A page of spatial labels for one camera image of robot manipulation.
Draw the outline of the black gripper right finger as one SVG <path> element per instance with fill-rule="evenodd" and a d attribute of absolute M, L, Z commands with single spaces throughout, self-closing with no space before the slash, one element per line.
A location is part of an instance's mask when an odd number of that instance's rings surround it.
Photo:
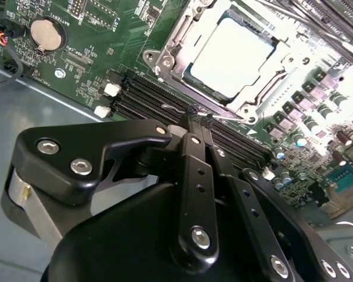
<path fill-rule="evenodd" d="M 213 143 L 214 116 L 204 119 L 204 140 L 220 185 L 247 235 L 253 281 L 353 281 L 350 266 L 252 168 L 237 172 Z"/>

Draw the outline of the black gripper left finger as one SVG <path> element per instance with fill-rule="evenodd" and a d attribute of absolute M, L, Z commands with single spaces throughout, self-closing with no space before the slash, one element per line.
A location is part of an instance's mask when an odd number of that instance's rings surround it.
<path fill-rule="evenodd" d="M 179 125 L 155 119 L 34 127 L 14 146 L 6 195 L 12 220 L 45 241 L 52 254 L 77 225 L 152 186 L 176 188 L 169 244 L 178 260 L 219 253 L 212 166 L 204 119 Z"/>

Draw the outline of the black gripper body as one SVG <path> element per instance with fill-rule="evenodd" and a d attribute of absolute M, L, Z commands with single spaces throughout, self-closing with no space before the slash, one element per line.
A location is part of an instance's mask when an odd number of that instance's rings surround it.
<path fill-rule="evenodd" d="M 215 264 L 201 274 L 177 265 L 169 250 L 176 194 L 152 186 L 74 227 L 52 255 L 48 281 L 269 281 L 239 217 L 221 203 Z"/>

